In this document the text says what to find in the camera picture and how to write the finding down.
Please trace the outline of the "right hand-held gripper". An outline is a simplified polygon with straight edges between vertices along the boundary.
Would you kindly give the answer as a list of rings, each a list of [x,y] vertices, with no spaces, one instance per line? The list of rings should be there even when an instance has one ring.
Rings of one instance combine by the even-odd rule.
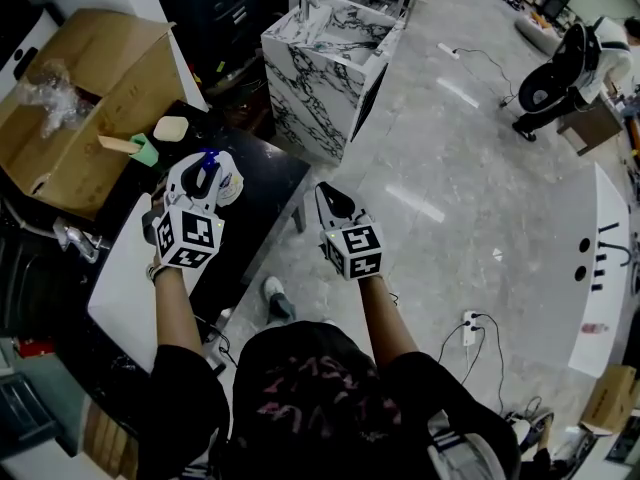
[[[325,258],[345,280],[381,273],[384,252],[382,228],[357,192],[319,182],[314,196]]]

